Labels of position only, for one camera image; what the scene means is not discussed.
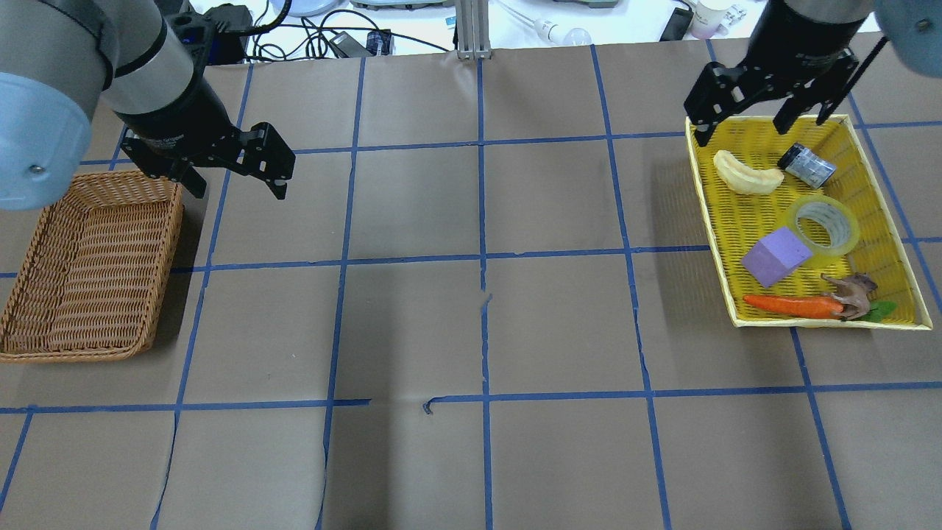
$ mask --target green leaf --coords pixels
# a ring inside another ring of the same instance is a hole
[[[870,304],[870,311],[857,320],[866,322],[882,322],[887,315],[896,310],[897,303],[889,300],[877,300]]]

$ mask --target brown wicker basket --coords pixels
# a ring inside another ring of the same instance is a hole
[[[180,186],[81,174],[40,215],[0,320],[0,362],[119,360],[154,342],[183,220]]]

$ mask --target smartphone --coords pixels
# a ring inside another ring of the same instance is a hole
[[[660,41],[680,41],[687,34],[690,21],[693,20],[693,11],[690,9],[674,8],[674,14],[667,21],[664,32],[660,34]]]

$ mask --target light bulb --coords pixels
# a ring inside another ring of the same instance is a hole
[[[592,35],[581,27],[574,27],[562,38],[563,46],[587,46],[592,44]]]
[[[546,19],[537,19],[533,21],[533,29],[536,30],[537,34],[543,38],[545,41],[552,42],[554,44],[559,44],[562,46],[580,46],[585,44],[592,44],[592,36],[589,35],[589,32],[581,27],[574,27],[568,32],[565,32],[565,29],[556,24],[555,22],[550,22]]]

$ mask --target toy carrot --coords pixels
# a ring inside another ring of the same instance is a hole
[[[746,294],[742,301],[750,306],[805,319],[840,319],[844,305],[830,296],[774,296]]]

